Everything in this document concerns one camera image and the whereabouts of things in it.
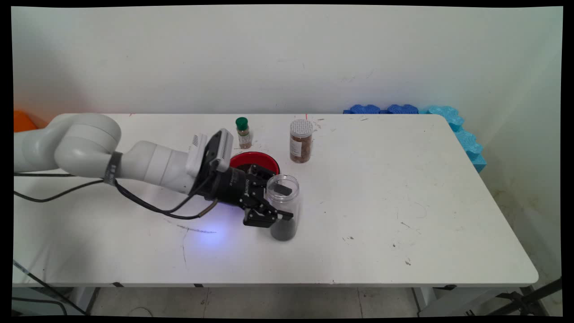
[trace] white table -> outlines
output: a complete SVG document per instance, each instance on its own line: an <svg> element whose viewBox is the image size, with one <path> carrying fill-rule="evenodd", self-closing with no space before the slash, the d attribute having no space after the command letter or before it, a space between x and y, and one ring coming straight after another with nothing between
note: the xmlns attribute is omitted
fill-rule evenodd
<svg viewBox="0 0 574 323"><path fill-rule="evenodd" d="M122 129L120 152L140 140L187 151L194 133L211 136L227 128L234 134L233 155L270 154L283 174L300 183L304 211L298 231L288 242L275 241L268 229L243 226L241 209L222 204L203 218L176 220L105 184L47 203L15 196L14 258L54 286L455 284L492 290L538 279L440 116L246 115L254 134L250 149L238 148L240 115L108 116ZM289 159L289 124L305 117L316 129L312 157L296 164ZM91 180L15 177L14 189L45 198ZM146 183L120 182L162 209L185 197ZM195 214L208 204L194 197L178 214ZM12 283L36 286L15 267ZM429 290L417 293L421 307L433 300ZM483 295L474 294L471 298Z"/></svg>

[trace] green cap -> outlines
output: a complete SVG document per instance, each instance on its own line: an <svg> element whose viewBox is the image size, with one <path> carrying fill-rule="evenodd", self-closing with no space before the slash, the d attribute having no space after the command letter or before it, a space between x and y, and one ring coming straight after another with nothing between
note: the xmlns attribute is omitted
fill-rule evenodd
<svg viewBox="0 0 574 323"><path fill-rule="evenodd" d="M247 129L247 118L237 118L237 120L235 120L235 124L237 125L237 130L243 131Z"/></svg>

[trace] jar with white lid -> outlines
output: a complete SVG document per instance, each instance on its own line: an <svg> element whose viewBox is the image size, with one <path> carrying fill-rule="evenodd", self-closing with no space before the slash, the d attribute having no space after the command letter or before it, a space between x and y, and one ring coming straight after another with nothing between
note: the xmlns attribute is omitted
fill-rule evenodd
<svg viewBox="0 0 574 323"><path fill-rule="evenodd" d="M289 156L296 163L311 159L313 124L309 120L297 119L291 122L289 136Z"/></svg>

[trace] red bowl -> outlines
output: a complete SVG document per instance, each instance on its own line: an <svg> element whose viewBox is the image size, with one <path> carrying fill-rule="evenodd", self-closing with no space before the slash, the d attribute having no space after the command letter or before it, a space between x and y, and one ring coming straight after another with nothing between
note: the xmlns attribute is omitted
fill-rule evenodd
<svg viewBox="0 0 574 323"><path fill-rule="evenodd" d="M258 151L248 151L237 154L231 158L229 161L229 166L233 168L239 168L243 165L255 164L267 168L268 170L279 174L279 164L273 159L273 157L267 155L266 153Z"/></svg>

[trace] small glass bottle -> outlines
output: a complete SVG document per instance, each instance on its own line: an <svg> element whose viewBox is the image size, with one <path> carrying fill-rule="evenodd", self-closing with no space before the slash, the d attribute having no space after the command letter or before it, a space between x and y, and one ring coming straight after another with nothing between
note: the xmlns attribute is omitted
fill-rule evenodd
<svg viewBox="0 0 574 323"><path fill-rule="evenodd" d="M235 124L237 125L237 134L239 135L239 147L243 149L251 148L251 133L247 125L247 118L237 118Z"/></svg>
<svg viewBox="0 0 574 323"><path fill-rule="evenodd" d="M309 120L297 119L291 122L289 136L289 157L296 163L311 159L313 124Z"/></svg>
<svg viewBox="0 0 574 323"><path fill-rule="evenodd" d="M267 181L267 200L274 208L293 213L289 220L278 219L271 226L271 235L280 241L290 240L297 232L301 206L299 183L290 175L275 175Z"/></svg>

